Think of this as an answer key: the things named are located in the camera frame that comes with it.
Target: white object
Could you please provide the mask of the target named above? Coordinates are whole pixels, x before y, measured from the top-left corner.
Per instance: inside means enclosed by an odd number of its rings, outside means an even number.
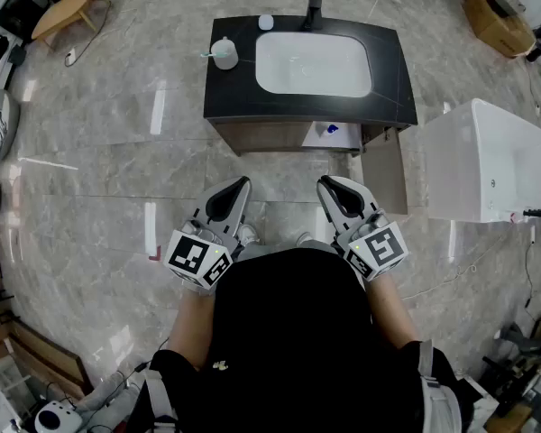
[[[488,394],[483,387],[481,387],[474,379],[469,375],[463,375],[463,377],[480,395],[481,398],[478,399],[474,404],[474,412],[472,415],[471,425],[467,429],[468,433],[478,433],[485,431],[483,425],[487,420],[493,415],[493,412],[499,407],[499,402],[495,400],[490,394]]]
[[[397,266],[407,256],[407,245],[396,221],[350,242],[344,253],[344,259],[366,281],[372,281]]]
[[[210,290],[232,264],[228,249],[176,229],[170,238],[164,266],[183,281]]]
[[[71,66],[76,62],[76,48],[72,48],[72,50],[69,51],[69,54],[66,55],[66,65]]]
[[[274,26],[274,19],[270,14],[261,14],[259,16],[259,28],[262,31],[269,31]]]
[[[425,125],[428,214],[489,223],[541,208],[541,129],[481,99]]]
[[[34,419],[38,433],[74,433],[80,425],[82,418],[74,410],[68,410],[56,401],[46,404]]]
[[[338,130],[325,135],[325,130],[330,124],[336,125]],[[361,125],[315,121],[310,125],[302,145],[310,148],[360,149]]]
[[[364,46],[350,37],[270,32],[256,41],[256,80],[271,93],[364,97],[371,69]]]
[[[216,41],[210,52],[214,55],[213,60],[219,69],[229,70],[238,63],[238,53],[234,43],[223,37],[222,40]]]

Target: bathroom vanity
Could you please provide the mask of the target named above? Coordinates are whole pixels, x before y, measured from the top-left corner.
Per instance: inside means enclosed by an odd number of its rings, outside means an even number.
[[[220,70],[208,60],[204,118],[237,154],[358,152],[417,124],[396,31],[327,18],[306,27],[308,18],[274,16],[267,32],[259,16],[214,20],[210,45],[228,37],[239,61]],[[324,137],[316,121],[342,125]]]

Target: cabinet door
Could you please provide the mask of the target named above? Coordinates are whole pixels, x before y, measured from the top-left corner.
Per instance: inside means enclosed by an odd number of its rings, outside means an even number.
[[[399,132],[388,128],[368,141],[362,149],[363,184],[387,213],[407,214],[407,190]]]

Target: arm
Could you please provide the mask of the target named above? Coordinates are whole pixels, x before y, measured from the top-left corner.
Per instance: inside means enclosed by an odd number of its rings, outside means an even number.
[[[384,273],[367,283],[366,291],[373,319],[393,346],[400,349],[408,342],[420,340],[390,274]]]
[[[202,368],[208,356],[213,336],[214,310],[214,294],[201,296],[184,289],[167,349],[184,356],[197,370]]]

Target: wooden table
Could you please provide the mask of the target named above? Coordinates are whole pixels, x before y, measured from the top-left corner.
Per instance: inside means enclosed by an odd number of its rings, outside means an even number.
[[[84,13],[89,1],[60,0],[57,2],[44,13],[40,21],[36,24],[32,32],[32,39],[46,43],[46,37],[79,19],[83,19],[94,32],[98,32],[94,23]]]

